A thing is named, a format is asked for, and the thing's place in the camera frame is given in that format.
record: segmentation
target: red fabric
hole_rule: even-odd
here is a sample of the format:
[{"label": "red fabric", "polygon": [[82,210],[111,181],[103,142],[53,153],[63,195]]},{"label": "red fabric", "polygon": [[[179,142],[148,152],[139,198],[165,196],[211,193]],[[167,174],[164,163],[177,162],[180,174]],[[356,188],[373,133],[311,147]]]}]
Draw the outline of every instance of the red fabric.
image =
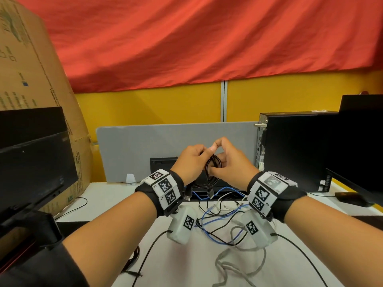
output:
[{"label": "red fabric", "polygon": [[75,92],[374,64],[383,0],[19,0]]}]

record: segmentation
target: desktop computer tower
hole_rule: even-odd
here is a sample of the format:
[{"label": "desktop computer tower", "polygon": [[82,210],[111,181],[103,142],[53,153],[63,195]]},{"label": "desktop computer tower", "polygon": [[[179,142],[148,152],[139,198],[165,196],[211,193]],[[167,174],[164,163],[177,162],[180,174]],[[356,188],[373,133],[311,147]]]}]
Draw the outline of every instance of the desktop computer tower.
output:
[{"label": "desktop computer tower", "polygon": [[275,171],[307,192],[328,191],[326,155],[338,112],[261,113],[256,167]]}]

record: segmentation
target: desk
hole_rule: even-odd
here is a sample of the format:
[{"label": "desk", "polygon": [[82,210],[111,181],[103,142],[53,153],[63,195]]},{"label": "desk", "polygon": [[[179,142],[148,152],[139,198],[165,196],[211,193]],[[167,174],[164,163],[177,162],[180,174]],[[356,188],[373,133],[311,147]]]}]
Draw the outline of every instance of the desk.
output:
[{"label": "desk", "polygon": [[[136,186],[121,183],[91,183],[85,190],[82,197],[88,199],[88,204],[74,212],[59,219],[60,222],[87,221],[93,220],[101,213],[119,203],[124,198],[134,192]],[[329,193],[331,195],[337,191],[345,191],[336,184],[332,184]],[[354,205],[347,205],[338,202],[336,198],[321,198],[312,196],[339,211],[349,215],[383,215],[373,207],[363,208]],[[84,204],[83,199],[76,200],[70,207],[65,209],[69,212]],[[198,209],[197,202],[188,202],[198,211],[198,216],[202,216],[202,211]],[[201,206],[206,208],[206,203],[201,202]],[[156,219],[152,227],[139,244],[141,249],[140,257],[131,270],[138,271],[146,252],[154,239],[168,229],[171,222],[170,217],[160,217]],[[227,222],[227,219],[214,222],[206,226],[207,230],[213,230]],[[230,240],[230,224],[217,231],[216,234],[222,239]],[[310,258],[317,267],[329,287],[342,287],[343,285],[335,276],[322,264],[321,261],[298,239],[297,236],[285,224],[275,220],[275,230],[277,233],[288,237],[296,243]],[[243,248],[255,246],[254,241],[247,236],[240,245]],[[213,283],[221,282],[222,276],[218,273],[214,261],[219,253],[227,246],[218,245],[208,239],[199,229],[193,230],[190,241],[182,246],[170,241],[163,235],[154,245],[145,265],[142,269],[143,277],[139,278],[136,287],[151,286],[211,286]],[[313,267],[306,258],[289,242],[282,238],[266,248],[267,258],[263,269],[252,278],[257,287],[323,287],[323,283],[318,277]],[[232,252],[232,255],[225,260],[236,263],[246,272],[255,270],[261,263],[263,251],[258,252]],[[227,286],[247,287],[247,282],[228,271],[229,278]],[[131,286],[134,277],[128,274],[121,274],[114,282],[113,287]]]}]

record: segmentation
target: sleeve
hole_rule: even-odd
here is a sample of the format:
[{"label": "sleeve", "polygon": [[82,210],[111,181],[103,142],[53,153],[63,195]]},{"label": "sleeve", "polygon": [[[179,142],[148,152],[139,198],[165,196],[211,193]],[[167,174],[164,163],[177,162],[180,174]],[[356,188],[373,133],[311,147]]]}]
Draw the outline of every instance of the sleeve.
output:
[{"label": "sleeve", "polygon": [[0,286],[75,286],[88,282],[63,244],[44,249],[24,264],[0,275]]}]

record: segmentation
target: right hand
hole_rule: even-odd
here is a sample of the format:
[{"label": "right hand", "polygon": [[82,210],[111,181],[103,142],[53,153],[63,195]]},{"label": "right hand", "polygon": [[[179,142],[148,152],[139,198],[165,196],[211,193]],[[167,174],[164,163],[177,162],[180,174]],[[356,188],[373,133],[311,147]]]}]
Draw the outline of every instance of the right hand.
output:
[{"label": "right hand", "polygon": [[220,178],[240,190],[247,190],[250,180],[259,170],[226,137],[219,138],[214,143],[224,151],[217,155],[222,162],[222,168],[208,167],[209,175]]}]

